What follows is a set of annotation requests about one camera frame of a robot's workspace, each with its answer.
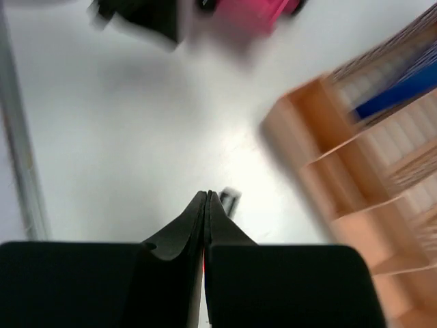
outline pink object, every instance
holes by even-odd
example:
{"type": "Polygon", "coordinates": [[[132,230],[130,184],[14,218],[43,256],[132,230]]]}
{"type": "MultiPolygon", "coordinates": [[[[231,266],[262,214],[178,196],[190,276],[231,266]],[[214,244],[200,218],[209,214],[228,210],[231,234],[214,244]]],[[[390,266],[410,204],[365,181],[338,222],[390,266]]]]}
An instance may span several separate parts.
{"type": "Polygon", "coordinates": [[[220,0],[217,12],[236,24],[259,35],[269,35],[274,30],[282,12],[291,14],[301,0],[220,0]]]}

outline white surface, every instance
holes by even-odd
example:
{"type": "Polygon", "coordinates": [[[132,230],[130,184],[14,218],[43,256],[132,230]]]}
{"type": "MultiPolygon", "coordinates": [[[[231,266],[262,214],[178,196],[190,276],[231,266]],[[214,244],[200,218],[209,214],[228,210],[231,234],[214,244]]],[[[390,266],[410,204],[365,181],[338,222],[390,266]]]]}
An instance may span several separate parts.
{"type": "Polygon", "coordinates": [[[89,1],[6,15],[54,239],[140,241],[195,192],[242,192],[236,223],[264,243],[326,241],[259,123],[285,90],[397,32],[432,0],[309,0],[249,44],[197,21],[168,53],[89,24],[89,1]]]}

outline wooden shelf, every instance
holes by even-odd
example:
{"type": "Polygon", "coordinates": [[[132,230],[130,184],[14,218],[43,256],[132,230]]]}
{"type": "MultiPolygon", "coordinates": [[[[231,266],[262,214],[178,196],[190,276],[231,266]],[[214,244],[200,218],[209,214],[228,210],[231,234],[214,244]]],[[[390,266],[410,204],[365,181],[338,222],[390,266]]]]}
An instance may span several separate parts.
{"type": "Polygon", "coordinates": [[[362,255],[373,274],[420,269],[430,264],[397,202],[341,217],[332,225],[337,235],[362,255]]]}
{"type": "Polygon", "coordinates": [[[384,312],[403,328],[437,327],[434,269],[373,277],[384,312]]]}
{"type": "Polygon", "coordinates": [[[286,99],[292,104],[321,153],[353,138],[355,132],[339,110],[340,100],[323,78],[290,92],[286,99]]]}
{"type": "Polygon", "coordinates": [[[389,174],[390,190],[393,194],[401,193],[417,185],[436,172],[437,141],[418,148],[411,154],[411,157],[405,157],[402,162],[404,166],[389,174]]]}
{"type": "MultiPolygon", "coordinates": [[[[370,127],[349,111],[437,40],[436,21],[437,4],[381,46],[284,95],[264,120],[337,239],[364,258],[386,315],[403,328],[437,327],[437,273],[429,268],[437,264],[437,198],[427,197],[435,204],[416,217],[404,199],[420,197],[418,184],[428,186],[437,172],[437,90],[370,127]]],[[[429,189],[437,194],[437,181],[429,189]]]]}

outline blue object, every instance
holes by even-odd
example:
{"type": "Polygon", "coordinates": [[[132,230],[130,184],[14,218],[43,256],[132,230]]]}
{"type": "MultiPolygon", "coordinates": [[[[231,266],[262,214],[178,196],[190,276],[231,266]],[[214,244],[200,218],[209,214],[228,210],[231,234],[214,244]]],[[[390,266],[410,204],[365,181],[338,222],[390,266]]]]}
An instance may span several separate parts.
{"type": "Polygon", "coordinates": [[[387,90],[358,106],[355,111],[360,119],[414,98],[437,86],[437,41],[414,61],[387,90]]]}
{"type": "Polygon", "coordinates": [[[355,109],[362,120],[437,87],[437,61],[355,109]]]}

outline black object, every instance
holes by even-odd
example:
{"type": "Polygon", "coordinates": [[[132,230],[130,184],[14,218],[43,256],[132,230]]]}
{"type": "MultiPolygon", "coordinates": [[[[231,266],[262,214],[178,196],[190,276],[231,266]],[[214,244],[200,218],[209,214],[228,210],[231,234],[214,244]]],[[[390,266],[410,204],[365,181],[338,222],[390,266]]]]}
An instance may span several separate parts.
{"type": "Polygon", "coordinates": [[[259,246],[213,192],[139,244],[0,247],[0,327],[196,327],[201,255],[214,328],[385,327],[346,246],[259,246]]]}
{"type": "Polygon", "coordinates": [[[155,31],[178,43],[178,0],[94,0],[97,16],[109,22],[114,15],[126,23],[155,31]]]}
{"type": "Polygon", "coordinates": [[[293,12],[290,13],[291,16],[297,15],[307,4],[307,0],[300,0],[297,7],[293,10],[293,12]]]}
{"type": "Polygon", "coordinates": [[[213,14],[216,11],[218,0],[196,0],[199,10],[205,14],[213,14]]]}
{"type": "Polygon", "coordinates": [[[225,188],[220,193],[220,202],[225,209],[226,215],[232,219],[235,210],[237,209],[238,201],[240,200],[241,194],[233,189],[225,188]]]}

